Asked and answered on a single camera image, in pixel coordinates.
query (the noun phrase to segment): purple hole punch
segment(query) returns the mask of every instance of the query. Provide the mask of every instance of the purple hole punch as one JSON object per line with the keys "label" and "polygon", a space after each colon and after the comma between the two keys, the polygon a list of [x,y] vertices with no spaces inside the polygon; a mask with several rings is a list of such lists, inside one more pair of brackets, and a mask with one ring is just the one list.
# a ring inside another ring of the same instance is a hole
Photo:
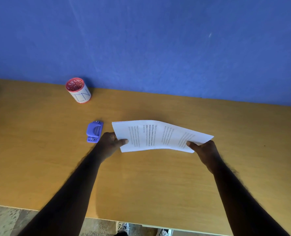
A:
{"label": "purple hole punch", "polygon": [[97,143],[102,135],[103,122],[95,121],[88,125],[87,129],[87,142]]}

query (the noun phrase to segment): pen cup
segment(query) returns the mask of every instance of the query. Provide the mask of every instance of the pen cup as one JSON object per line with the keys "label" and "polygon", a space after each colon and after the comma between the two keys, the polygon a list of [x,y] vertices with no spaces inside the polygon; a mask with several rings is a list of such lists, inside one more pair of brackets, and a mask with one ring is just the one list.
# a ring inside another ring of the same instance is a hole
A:
{"label": "pen cup", "polygon": [[86,103],[91,98],[91,93],[81,78],[73,78],[66,83],[66,90],[78,103]]}

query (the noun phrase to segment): blue wall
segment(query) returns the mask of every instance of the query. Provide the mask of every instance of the blue wall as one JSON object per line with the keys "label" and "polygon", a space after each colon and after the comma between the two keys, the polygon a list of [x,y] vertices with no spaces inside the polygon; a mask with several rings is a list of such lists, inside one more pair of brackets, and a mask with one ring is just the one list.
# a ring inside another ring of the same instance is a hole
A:
{"label": "blue wall", "polygon": [[0,78],[291,105],[291,0],[0,0]]}

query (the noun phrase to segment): forearm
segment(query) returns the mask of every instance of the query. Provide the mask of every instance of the forearm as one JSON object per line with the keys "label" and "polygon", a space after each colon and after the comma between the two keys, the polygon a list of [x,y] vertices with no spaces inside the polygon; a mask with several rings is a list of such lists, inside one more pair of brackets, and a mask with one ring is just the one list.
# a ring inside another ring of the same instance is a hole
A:
{"label": "forearm", "polygon": [[79,235],[101,157],[93,150],[22,230],[23,235]]}
{"label": "forearm", "polygon": [[234,236],[288,235],[224,162],[217,164],[213,174]]}

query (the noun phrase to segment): hand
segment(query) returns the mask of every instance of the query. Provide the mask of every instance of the hand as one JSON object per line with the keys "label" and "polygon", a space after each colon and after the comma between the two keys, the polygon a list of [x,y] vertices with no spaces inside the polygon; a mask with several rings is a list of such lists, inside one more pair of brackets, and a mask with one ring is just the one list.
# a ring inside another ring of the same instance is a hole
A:
{"label": "hand", "polygon": [[118,148],[128,143],[128,139],[117,140],[114,132],[105,132],[101,136],[98,143],[96,143],[92,152],[104,161],[106,158],[110,157]]}
{"label": "hand", "polygon": [[200,146],[193,142],[187,142],[186,144],[198,154],[202,163],[206,165],[212,174],[219,164],[223,163],[214,141],[210,140]]}

